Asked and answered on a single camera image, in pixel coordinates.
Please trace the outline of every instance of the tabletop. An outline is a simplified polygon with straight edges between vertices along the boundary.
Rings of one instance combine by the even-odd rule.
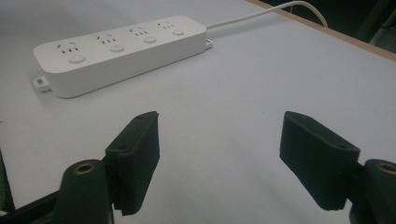
[[[279,158],[285,111],[396,161],[396,63],[277,13],[207,32],[214,47],[72,99],[38,92],[34,47],[176,15],[201,24],[262,8],[241,0],[0,3],[0,148],[17,207],[102,159],[135,116],[157,111],[161,158],[141,211],[116,223],[349,223],[321,210]]]

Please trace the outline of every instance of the power strip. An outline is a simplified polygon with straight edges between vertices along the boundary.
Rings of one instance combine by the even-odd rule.
[[[37,46],[40,91],[76,97],[211,48],[206,27],[187,17],[121,27]]]

